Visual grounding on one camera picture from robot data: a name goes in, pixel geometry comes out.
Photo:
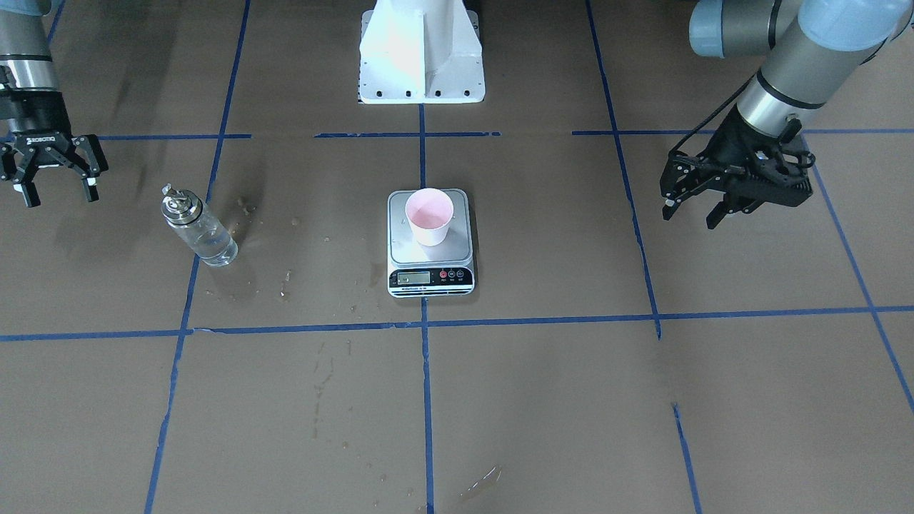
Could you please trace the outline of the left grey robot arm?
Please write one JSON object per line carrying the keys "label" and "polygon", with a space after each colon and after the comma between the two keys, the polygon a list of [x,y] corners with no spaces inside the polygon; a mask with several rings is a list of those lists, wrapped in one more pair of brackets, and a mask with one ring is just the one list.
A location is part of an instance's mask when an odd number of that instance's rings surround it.
{"label": "left grey robot arm", "polygon": [[712,228],[770,203],[798,207],[813,195],[815,163],[800,133],[852,73],[912,23],[910,1],[698,1],[689,42],[699,56],[762,56],[763,64],[718,107],[724,119],[704,150],[677,143],[659,180],[662,215],[706,190],[721,201]]}

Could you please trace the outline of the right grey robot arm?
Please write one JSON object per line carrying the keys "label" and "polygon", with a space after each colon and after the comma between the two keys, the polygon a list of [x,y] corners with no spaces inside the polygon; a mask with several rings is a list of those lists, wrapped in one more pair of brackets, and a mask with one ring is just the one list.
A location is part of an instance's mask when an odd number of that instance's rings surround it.
{"label": "right grey robot arm", "polygon": [[35,176],[46,167],[77,173],[88,202],[98,201],[96,180],[109,165],[95,134],[75,136],[43,18],[59,1],[4,1],[1,13],[1,114],[11,134],[2,143],[2,180],[26,207],[40,205]]}

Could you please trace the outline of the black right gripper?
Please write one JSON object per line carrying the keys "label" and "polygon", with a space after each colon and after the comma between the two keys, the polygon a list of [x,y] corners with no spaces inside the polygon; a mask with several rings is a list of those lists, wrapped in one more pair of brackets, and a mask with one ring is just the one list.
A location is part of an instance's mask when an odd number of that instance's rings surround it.
{"label": "black right gripper", "polygon": [[41,205],[34,183],[39,166],[69,167],[81,179],[87,201],[98,201],[97,178],[109,169],[104,150],[95,134],[73,137],[61,92],[3,90],[1,109],[14,141],[2,143],[1,180],[13,184],[27,208]]}

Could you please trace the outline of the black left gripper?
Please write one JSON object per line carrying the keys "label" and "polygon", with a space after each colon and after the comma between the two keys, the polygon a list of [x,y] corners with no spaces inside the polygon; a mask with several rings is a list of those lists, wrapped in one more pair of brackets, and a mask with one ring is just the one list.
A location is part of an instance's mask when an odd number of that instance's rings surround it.
{"label": "black left gripper", "polygon": [[708,230],[717,228],[731,215],[749,214],[764,204],[758,199],[741,195],[740,185],[748,177],[745,159],[748,152],[743,134],[754,129],[738,111],[729,111],[711,140],[698,155],[670,153],[660,179],[661,196],[665,199],[662,216],[672,219],[682,202],[705,190],[724,192],[721,201],[706,216]]}

